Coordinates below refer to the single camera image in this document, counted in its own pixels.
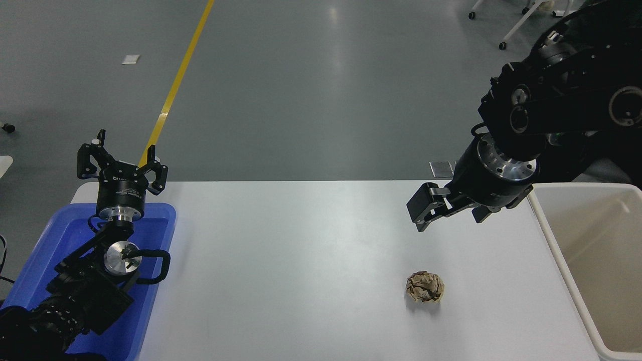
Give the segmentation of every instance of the white plastic bin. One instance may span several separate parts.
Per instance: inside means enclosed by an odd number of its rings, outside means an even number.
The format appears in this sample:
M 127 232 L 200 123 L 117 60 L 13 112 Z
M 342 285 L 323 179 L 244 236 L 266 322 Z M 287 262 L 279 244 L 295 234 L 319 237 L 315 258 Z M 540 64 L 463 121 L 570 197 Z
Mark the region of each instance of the white plastic bin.
M 536 184 L 528 200 L 604 360 L 642 360 L 642 191 Z

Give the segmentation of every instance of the blue tray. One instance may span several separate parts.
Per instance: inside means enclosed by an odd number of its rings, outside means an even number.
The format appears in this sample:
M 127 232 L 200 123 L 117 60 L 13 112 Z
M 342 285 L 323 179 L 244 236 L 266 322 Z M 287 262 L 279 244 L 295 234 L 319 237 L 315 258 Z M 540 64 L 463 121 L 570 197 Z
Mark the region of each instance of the blue tray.
M 49 296 L 45 287 L 57 275 L 53 267 L 94 236 L 87 218 L 95 211 L 95 204 L 70 204 L 51 217 L 3 307 L 22 306 L 30 310 Z M 148 203 L 145 217 L 134 223 L 130 241 L 139 248 L 167 251 L 175 222 L 174 207 Z M 145 259 L 140 270 L 141 277 L 155 277 L 161 271 L 161 260 Z M 109 361 L 134 361 L 143 345 L 157 289 L 158 285 L 134 285 L 128 292 L 134 303 L 123 316 L 101 336 L 90 332 L 76 337 L 68 353 L 95 352 Z

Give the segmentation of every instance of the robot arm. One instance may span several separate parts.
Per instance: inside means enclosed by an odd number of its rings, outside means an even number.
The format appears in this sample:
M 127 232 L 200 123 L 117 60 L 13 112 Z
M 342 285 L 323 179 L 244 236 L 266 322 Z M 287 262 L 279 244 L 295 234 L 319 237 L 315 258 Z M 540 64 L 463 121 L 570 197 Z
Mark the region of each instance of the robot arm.
M 67 355 L 79 334 L 101 335 L 133 303 L 127 294 L 134 284 L 152 285 L 168 273 L 170 256 L 164 250 L 139 249 L 129 242 L 134 222 L 144 216 L 145 193 L 165 188 L 167 166 L 148 149 L 147 164 L 137 167 L 115 160 L 104 148 L 105 130 L 78 150 L 78 178 L 99 182 L 96 214 L 88 223 L 96 233 L 56 267 L 58 275 L 47 285 L 51 294 L 36 308 L 11 306 L 0 311 L 0 360 L 106 360 L 96 354 Z M 98 166 L 91 163 L 94 158 Z M 154 172 L 149 183 L 145 174 Z M 104 220 L 100 229 L 94 217 Z M 141 277 L 143 258 L 162 258 L 160 274 Z
M 513 208 L 536 182 L 571 181 L 642 127 L 642 3 L 605 0 L 546 31 L 506 64 L 481 99 L 483 123 L 445 188 L 425 183 L 407 203 L 418 231 L 472 208 L 480 223 Z M 476 131 L 486 127 L 487 133 Z M 623 163 L 632 154 L 620 154 Z

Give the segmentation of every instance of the brown paper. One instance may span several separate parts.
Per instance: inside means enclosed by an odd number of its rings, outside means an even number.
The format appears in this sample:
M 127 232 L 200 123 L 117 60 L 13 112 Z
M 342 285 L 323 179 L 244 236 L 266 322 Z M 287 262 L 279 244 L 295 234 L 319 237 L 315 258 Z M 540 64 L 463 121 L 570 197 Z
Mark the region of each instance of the brown paper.
M 420 271 L 413 273 L 406 282 L 406 293 L 412 297 L 415 302 L 433 302 L 437 303 L 444 295 L 444 282 L 434 273 Z
M 549 12 L 555 8 L 555 0 L 549 0 L 541 3 L 537 9 L 541 12 Z

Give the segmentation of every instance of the concrete floor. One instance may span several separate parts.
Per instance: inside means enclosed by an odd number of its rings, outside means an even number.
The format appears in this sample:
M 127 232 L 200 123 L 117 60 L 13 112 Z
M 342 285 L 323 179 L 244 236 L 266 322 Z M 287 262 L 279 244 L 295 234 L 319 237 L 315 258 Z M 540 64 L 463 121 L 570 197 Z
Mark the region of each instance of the concrete floor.
M 116 158 L 140 158 L 206 2 L 0 4 L 4 276 L 82 184 L 82 143 L 105 128 Z M 555 22 L 536 13 L 500 51 L 523 1 L 470 21 L 473 3 L 217 0 L 158 143 L 169 180 L 431 178 L 470 142 L 489 78 Z

